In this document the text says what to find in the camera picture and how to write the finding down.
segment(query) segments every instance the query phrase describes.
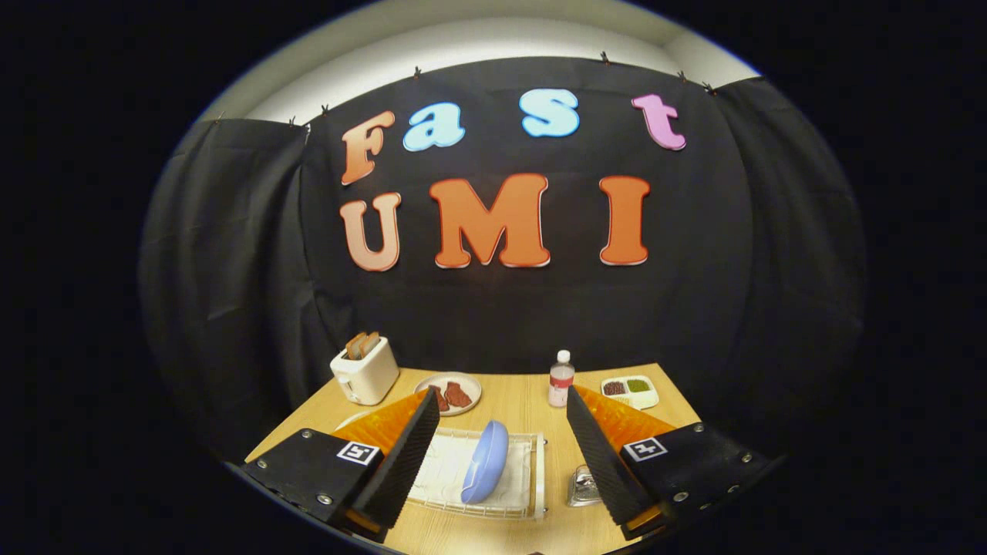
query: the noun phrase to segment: white plate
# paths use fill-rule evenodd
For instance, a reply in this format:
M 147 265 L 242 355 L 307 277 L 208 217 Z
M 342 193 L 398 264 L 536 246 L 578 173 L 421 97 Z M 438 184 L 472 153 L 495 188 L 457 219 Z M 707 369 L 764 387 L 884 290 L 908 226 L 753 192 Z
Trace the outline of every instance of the white plate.
M 356 419 L 358 419 L 360 417 L 367 416 L 368 414 L 370 414 L 372 412 L 373 411 L 363 411 L 362 413 L 356 413 L 355 415 L 353 415 L 353 416 L 347 418 L 346 420 L 340 422 L 340 425 L 339 426 L 336 426 L 336 430 L 342 428 L 343 426 L 345 426 L 345 425 L 353 422 L 354 420 L 356 420 Z
M 438 386 L 439 389 L 442 390 L 442 394 L 445 395 L 445 388 L 450 381 L 458 383 L 459 387 L 462 388 L 464 393 L 470 396 L 470 400 L 473 402 L 465 407 L 453 407 L 452 405 L 449 405 L 449 410 L 439 413 L 439 416 L 461 415 L 477 406 L 477 402 L 480 401 L 480 394 L 483 393 L 483 388 L 480 387 L 480 382 L 477 381 L 477 378 L 471 376 L 470 374 L 464 374 L 463 372 L 441 372 L 429 376 L 415 386 L 415 393 L 418 393 L 429 385 L 435 385 Z
M 648 391 L 636 391 L 631 392 L 627 386 L 627 380 L 629 379 L 639 379 L 647 384 L 650 388 Z M 607 395 L 604 392 L 604 387 L 611 382 L 619 381 L 624 384 L 624 390 L 627 393 L 618 393 L 614 395 Z M 654 405 L 658 404 L 658 390 L 654 388 L 654 384 L 651 383 L 651 379 L 647 376 L 620 376 L 610 379 L 605 379 L 600 383 L 600 393 L 603 393 L 605 397 L 614 399 L 615 401 L 629 401 L 630 405 L 638 410 L 649 409 Z

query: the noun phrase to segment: bread slice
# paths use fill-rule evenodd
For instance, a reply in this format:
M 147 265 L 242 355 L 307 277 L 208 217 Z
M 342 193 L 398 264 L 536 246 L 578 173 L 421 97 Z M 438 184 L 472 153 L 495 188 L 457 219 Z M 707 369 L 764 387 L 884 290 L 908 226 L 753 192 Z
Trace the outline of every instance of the bread slice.
M 356 334 L 356 337 L 346 343 L 346 355 L 350 360 L 360 360 L 359 343 L 367 336 L 366 332 Z
M 378 343 L 380 343 L 380 334 L 377 332 L 363 338 L 359 342 L 360 358 L 366 358 L 367 355 L 370 355 L 370 352 L 373 351 L 374 347 L 377 347 Z

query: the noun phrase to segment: wire rack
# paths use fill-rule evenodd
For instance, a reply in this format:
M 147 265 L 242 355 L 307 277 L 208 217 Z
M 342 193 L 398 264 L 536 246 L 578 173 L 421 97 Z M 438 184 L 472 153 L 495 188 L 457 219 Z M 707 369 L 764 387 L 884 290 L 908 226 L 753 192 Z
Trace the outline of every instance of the wire rack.
M 542 434 L 510 434 L 507 465 L 496 488 L 482 504 L 460 503 L 470 457 L 440 452 L 472 453 L 482 432 L 439 428 L 435 431 L 408 502 L 482 518 L 525 520 L 545 515 L 545 438 Z

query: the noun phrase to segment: white toaster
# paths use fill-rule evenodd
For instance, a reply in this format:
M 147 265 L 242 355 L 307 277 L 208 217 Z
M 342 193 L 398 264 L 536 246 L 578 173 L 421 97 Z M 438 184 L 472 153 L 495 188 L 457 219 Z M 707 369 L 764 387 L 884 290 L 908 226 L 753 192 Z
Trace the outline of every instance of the white toaster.
M 398 364 L 385 337 L 360 360 L 349 359 L 346 350 L 342 350 L 329 363 L 329 368 L 340 383 L 342 394 L 358 405 L 380 403 L 398 379 Z

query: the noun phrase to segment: white cloth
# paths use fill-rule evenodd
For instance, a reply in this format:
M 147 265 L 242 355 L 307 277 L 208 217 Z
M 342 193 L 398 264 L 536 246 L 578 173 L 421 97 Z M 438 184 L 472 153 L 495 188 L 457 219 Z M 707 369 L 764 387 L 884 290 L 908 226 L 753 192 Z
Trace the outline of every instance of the white cloth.
M 446 503 L 464 507 L 463 480 L 469 470 L 478 437 L 453 437 L 436 434 L 421 462 L 409 499 L 423 503 Z M 525 510 L 531 503 L 531 440 L 511 437 L 503 473 L 491 494 L 478 504 L 467 507 Z

